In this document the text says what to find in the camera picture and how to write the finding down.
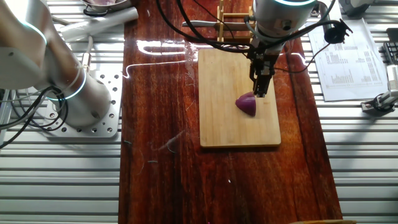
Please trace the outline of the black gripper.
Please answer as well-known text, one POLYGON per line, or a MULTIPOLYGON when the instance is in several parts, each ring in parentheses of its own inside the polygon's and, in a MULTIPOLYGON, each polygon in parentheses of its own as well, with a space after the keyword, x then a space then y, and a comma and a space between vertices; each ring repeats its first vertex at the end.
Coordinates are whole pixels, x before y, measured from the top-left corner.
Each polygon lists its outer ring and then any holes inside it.
POLYGON ((254 94, 257 97, 265 97, 271 81, 270 73, 275 73, 274 65, 277 61, 277 54, 269 53, 266 50, 256 52, 254 47, 250 47, 248 59, 251 61, 249 78, 253 83, 254 94))

